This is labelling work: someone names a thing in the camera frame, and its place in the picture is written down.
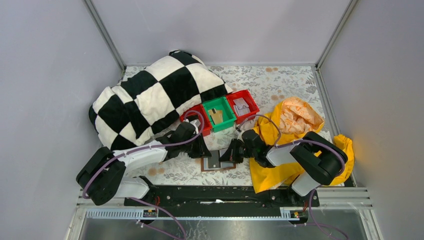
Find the brown leather card holder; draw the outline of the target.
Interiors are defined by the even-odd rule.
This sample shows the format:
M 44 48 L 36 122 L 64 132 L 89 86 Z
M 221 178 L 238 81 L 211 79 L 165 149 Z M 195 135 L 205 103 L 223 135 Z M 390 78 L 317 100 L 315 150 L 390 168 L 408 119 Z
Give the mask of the brown leather card holder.
M 220 162 L 219 156 L 212 156 L 210 158 L 200 159 L 201 171 L 202 172 L 213 172 L 221 170 L 235 169 L 236 164 L 231 162 Z

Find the grey credit card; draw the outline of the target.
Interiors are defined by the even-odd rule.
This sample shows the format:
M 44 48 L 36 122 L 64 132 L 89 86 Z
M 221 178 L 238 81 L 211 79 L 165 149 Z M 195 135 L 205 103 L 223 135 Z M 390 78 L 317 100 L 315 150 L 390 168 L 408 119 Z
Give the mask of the grey credit card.
M 207 158 L 207 166 L 209 169 L 220 169 L 221 168 L 221 162 L 219 161 L 220 158 L 220 151 L 219 150 L 212 150 L 211 156 Z

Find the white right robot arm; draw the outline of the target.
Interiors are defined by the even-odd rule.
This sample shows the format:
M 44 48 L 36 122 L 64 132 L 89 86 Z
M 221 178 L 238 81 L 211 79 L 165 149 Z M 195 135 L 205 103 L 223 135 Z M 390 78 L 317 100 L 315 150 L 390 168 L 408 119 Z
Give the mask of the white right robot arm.
M 264 168 L 287 167 L 298 163 L 304 172 L 290 184 L 290 189 L 301 197 L 319 186 L 330 185 L 346 169 L 348 161 L 341 149 L 313 131 L 291 143 L 271 145 L 265 143 L 252 129 L 232 139 L 218 160 L 239 164 L 247 158 L 253 158 Z

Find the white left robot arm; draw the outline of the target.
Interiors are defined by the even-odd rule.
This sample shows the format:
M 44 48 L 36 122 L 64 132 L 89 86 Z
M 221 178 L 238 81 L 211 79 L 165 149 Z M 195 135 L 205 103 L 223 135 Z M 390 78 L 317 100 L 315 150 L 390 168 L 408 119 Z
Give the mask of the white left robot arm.
M 175 130 L 142 146 L 112 151 L 103 146 L 76 176 L 83 197 L 101 206 L 113 198 L 142 199 L 150 183 L 129 173 L 151 164 L 162 163 L 185 153 L 192 159 L 211 156 L 201 133 L 200 120 L 184 120 Z

